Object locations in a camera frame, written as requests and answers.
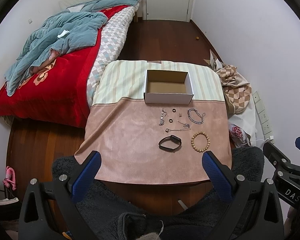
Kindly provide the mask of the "checkered bed sheet mattress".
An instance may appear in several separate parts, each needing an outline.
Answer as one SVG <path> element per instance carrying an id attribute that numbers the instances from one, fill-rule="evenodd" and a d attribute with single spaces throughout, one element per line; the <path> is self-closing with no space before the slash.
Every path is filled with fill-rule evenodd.
<path id="1" fill-rule="evenodd" d="M 117 60 L 125 44 L 127 31 L 139 5 L 120 9 L 109 18 L 101 31 L 101 44 L 87 80 L 87 102 L 91 107 L 93 97 L 108 64 Z"/>

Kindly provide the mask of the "dark fluffy seat cover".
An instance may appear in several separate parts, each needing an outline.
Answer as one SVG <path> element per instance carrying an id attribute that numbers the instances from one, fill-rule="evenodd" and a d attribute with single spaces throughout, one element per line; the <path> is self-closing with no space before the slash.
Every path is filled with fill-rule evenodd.
<path id="1" fill-rule="evenodd" d="M 94 180 L 76 207 L 99 239 L 205 239 L 228 205 L 210 182 L 137 185 Z"/>

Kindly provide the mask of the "white cardboard box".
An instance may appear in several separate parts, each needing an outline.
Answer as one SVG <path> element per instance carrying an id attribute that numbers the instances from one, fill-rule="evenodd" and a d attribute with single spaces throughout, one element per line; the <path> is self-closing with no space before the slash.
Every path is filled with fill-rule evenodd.
<path id="1" fill-rule="evenodd" d="M 146 104 L 189 105 L 193 96 L 188 72 L 147 70 L 143 94 Z"/>

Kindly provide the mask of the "white power strip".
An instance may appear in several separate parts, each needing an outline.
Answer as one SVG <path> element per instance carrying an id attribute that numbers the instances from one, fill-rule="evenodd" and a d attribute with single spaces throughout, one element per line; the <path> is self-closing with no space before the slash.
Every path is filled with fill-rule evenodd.
<path id="1" fill-rule="evenodd" d="M 255 104 L 256 113 L 261 125 L 261 130 L 263 133 L 264 140 L 267 142 L 274 143 L 274 135 L 273 130 L 270 125 L 269 117 L 266 112 L 266 108 L 263 104 L 263 101 L 258 93 L 258 91 L 255 91 L 253 94 L 253 101 Z"/>

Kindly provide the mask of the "white red plastic bag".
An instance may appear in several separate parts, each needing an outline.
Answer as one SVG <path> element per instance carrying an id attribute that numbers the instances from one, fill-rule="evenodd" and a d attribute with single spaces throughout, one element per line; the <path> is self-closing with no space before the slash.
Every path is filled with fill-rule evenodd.
<path id="1" fill-rule="evenodd" d="M 240 127 L 229 124 L 229 133 L 236 148 L 239 148 L 247 143 L 247 134 Z"/>

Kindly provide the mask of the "black smart band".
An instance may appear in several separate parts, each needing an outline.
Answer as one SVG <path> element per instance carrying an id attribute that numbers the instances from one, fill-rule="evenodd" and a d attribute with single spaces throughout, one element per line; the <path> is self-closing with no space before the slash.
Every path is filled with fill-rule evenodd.
<path id="1" fill-rule="evenodd" d="M 166 152 L 176 152 L 181 148 L 181 145 L 182 140 L 175 135 L 164 137 L 158 143 L 159 148 Z"/>

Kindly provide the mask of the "brown checkered cloth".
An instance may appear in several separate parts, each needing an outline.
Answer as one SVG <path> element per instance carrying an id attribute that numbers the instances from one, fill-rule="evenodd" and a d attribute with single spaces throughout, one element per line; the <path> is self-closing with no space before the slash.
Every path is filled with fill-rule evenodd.
<path id="1" fill-rule="evenodd" d="M 238 72 L 237 67 L 219 61 L 212 50 L 210 59 L 204 61 L 220 79 L 228 114 L 244 112 L 252 95 L 250 83 Z"/>

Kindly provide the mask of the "pink striped table cloth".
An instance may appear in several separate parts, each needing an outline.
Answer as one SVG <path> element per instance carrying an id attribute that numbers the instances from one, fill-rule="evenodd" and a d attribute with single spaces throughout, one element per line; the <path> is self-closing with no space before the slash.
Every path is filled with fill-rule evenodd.
<path id="1" fill-rule="evenodd" d="M 148 69 L 188 72 L 194 94 L 190 104 L 146 104 Z M 182 140 L 176 152 L 158 146 L 170 135 Z M 222 164 L 232 165 L 226 105 L 213 70 L 183 62 L 114 61 L 106 66 L 94 94 L 85 139 L 75 159 L 82 163 L 91 151 L 100 152 L 99 180 L 182 184 L 207 180 L 202 168 L 205 150 Z"/>

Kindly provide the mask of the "blue-grey quilt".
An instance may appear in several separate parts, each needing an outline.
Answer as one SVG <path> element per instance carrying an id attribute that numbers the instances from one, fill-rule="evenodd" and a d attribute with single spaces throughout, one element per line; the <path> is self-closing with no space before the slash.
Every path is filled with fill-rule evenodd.
<path id="1" fill-rule="evenodd" d="M 34 73 L 34 68 L 51 62 L 58 56 L 93 47 L 98 31 L 108 21 L 102 9 L 119 5 L 137 5 L 139 0 L 94 0 L 85 3 L 80 11 L 65 10 L 45 20 L 27 38 L 15 63 L 4 75 L 8 96 Z"/>

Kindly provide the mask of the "red blanket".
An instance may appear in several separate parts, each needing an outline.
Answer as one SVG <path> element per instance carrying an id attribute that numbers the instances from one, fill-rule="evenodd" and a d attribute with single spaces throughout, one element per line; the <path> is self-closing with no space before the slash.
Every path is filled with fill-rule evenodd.
<path id="1" fill-rule="evenodd" d="M 101 11 L 108 19 L 119 5 Z M 101 31 L 93 47 L 61 55 L 34 68 L 34 73 L 8 96 L 5 83 L 0 90 L 0 116 L 13 116 L 85 127 L 90 113 L 87 102 L 87 80 L 101 44 Z"/>

